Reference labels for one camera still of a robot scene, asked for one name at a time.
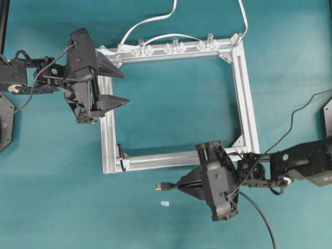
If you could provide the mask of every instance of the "small white paper piece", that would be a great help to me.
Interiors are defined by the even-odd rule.
[[[162,206],[170,206],[170,202],[169,201],[161,201],[160,204]]]

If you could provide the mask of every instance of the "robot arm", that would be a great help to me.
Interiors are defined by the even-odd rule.
[[[270,179],[266,179],[261,163],[247,177],[260,154],[244,154],[236,168],[219,141],[196,145],[196,150],[199,167],[182,176],[176,184],[161,183],[156,189],[177,188],[205,200],[214,221],[231,219],[238,214],[240,184],[269,188],[279,195],[294,179],[307,179],[317,186],[332,183],[332,136],[266,155],[264,162],[270,163]]]

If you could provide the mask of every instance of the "white cable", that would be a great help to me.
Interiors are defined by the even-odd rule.
[[[125,41],[127,40],[128,36],[130,35],[130,33],[134,30],[134,28],[136,28],[137,26],[141,25],[142,23],[145,23],[145,22],[153,22],[153,21],[158,21],[158,20],[162,20],[162,19],[166,19],[168,17],[170,17],[174,11],[176,10],[176,5],[177,5],[177,0],[174,0],[174,3],[173,3],[173,9],[172,9],[172,12],[167,14],[167,15],[164,15],[164,16],[158,16],[158,17],[152,17],[152,18],[148,18],[142,22],[139,22],[138,24],[134,25],[133,27],[131,27],[127,32],[126,34],[124,35],[124,37],[122,38],[121,42],[120,42],[120,45],[123,45],[125,44]]]
[[[196,38],[196,37],[193,37],[193,36],[190,36],[190,35],[176,34],[176,33],[174,33],[174,34],[158,35],[158,36],[156,36],[156,37],[154,37],[154,38],[151,38],[150,40],[146,41],[146,42],[144,43],[144,45],[146,46],[146,45],[148,45],[149,43],[154,42],[154,41],[156,41],[156,40],[163,39],[163,38],[167,38],[167,37],[174,37],[174,36],[186,37],[186,38],[190,38],[190,39],[193,39],[193,40],[198,40],[198,41],[200,41],[200,39],[198,39],[198,38]]]
[[[239,0],[239,5],[240,5],[242,17],[243,17],[243,22],[244,22],[244,25],[245,25],[245,30],[244,30],[244,33],[243,33],[243,36],[245,36],[245,34],[248,31],[248,19],[247,19],[247,15],[245,13],[245,10],[244,10],[244,6],[243,6],[242,0]]]
[[[237,46],[241,43],[242,39],[244,38],[244,36],[246,35],[246,33],[248,31],[248,19],[247,19],[247,15],[245,13],[243,2],[242,2],[242,0],[238,0],[238,1],[239,1],[240,9],[241,9],[243,22],[244,22],[244,25],[245,25],[245,30],[242,34],[239,35],[239,38],[238,38],[237,43],[236,43]]]

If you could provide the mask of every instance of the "black mounting plate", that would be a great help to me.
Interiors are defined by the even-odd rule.
[[[12,113],[14,109],[14,105],[2,92],[0,92],[0,125],[4,117],[6,117],[9,113]],[[14,116],[11,115],[4,122],[4,126],[0,127],[0,151],[2,151],[11,143],[13,120]]]

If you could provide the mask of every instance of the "metal rod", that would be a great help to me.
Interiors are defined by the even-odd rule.
[[[10,0],[0,0],[0,53],[4,53]]]

